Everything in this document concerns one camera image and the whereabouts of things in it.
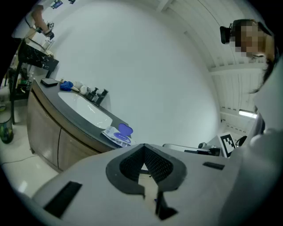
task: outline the gray countertop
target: gray countertop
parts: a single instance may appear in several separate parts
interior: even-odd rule
[[[80,129],[82,132],[86,133],[90,137],[98,140],[99,142],[109,146],[110,148],[117,149],[120,148],[119,145],[115,144],[111,140],[109,140],[106,136],[104,136],[101,132],[104,129],[100,129],[96,127],[95,125],[91,124],[89,121],[84,119],[81,115],[79,115],[77,112],[75,112],[72,108],[70,108],[58,95],[58,92],[63,92],[60,90],[60,83],[53,87],[46,87],[44,86],[40,80],[42,79],[41,76],[38,76],[35,78],[35,82],[40,87],[43,94],[47,97],[47,99],[50,101],[50,103],[57,109],[57,111],[63,115],[68,121],[70,121],[74,126],[76,126],[78,129]],[[103,107],[99,106],[97,107],[99,110],[104,112],[106,115],[108,115],[112,119],[111,126],[118,129],[118,125],[120,123],[125,123],[121,119],[117,118],[115,115],[111,114],[107,110],[105,110]]]

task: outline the ceiling light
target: ceiling light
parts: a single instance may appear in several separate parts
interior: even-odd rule
[[[239,110],[239,115],[243,115],[243,116],[247,116],[250,118],[256,118],[257,114],[253,113],[253,112],[249,112],[249,111],[244,111],[244,110]]]

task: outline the cabinet door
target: cabinet door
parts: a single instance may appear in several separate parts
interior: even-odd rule
[[[95,154],[100,154],[100,152],[86,146],[66,130],[61,130],[58,148],[59,169],[66,170],[79,160]]]
[[[61,127],[30,92],[27,108],[27,133],[30,147],[58,167],[58,141]]]

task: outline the white sink basin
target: white sink basin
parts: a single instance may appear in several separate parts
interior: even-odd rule
[[[101,129],[111,125],[112,119],[93,104],[75,93],[59,92],[59,97],[84,119]]]

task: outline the black slot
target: black slot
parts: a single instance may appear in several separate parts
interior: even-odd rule
[[[81,184],[70,181],[61,191],[44,207],[55,217],[60,218],[67,209],[75,195],[81,188]]]
[[[223,170],[225,165],[213,163],[213,162],[205,162],[203,163],[204,166],[208,166],[210,168],[218,169],[218,170]]]

